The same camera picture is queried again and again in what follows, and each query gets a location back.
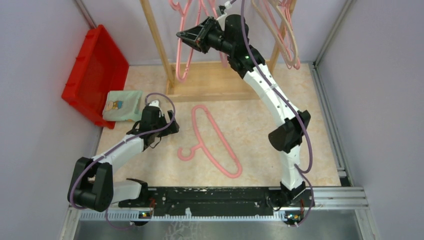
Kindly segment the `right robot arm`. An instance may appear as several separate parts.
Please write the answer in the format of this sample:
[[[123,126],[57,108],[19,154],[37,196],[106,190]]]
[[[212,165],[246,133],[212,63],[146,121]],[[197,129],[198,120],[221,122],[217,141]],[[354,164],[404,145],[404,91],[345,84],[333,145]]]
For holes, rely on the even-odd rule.
[[[306,189],[300,169],[300,151],[306,140],[308,153],[312,156],[312,145],[307,133],[311,115],[300,111],[285,96],[276,83],[265,59],[249,43],[249,27],[244,17],[231,14],[225,18],[224,26],[213,17],[202,23],[176,33],[182,43],[201,53],[215,49],[227,55],[230,67],[259,96],[270,111],[277,126],[268,134],[270,144],[280,153],[283,165],[280,180],[281,199],[287,206],[295,206]]]

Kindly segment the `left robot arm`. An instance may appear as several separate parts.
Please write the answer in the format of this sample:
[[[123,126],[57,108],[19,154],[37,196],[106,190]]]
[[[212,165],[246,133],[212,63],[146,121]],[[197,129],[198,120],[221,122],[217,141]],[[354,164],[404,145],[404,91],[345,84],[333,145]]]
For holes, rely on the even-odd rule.
[[[131,158],[151,147],[156,139],[178,132],[176,110],[164,112],[159,101],[151,101],[122,140],[103,153],[76,161],[67,200],[76,209],[97,212],[128,200],[138,207],[146,206],[150,200],[148,184],[135,178],[114,182],[114,174]]]

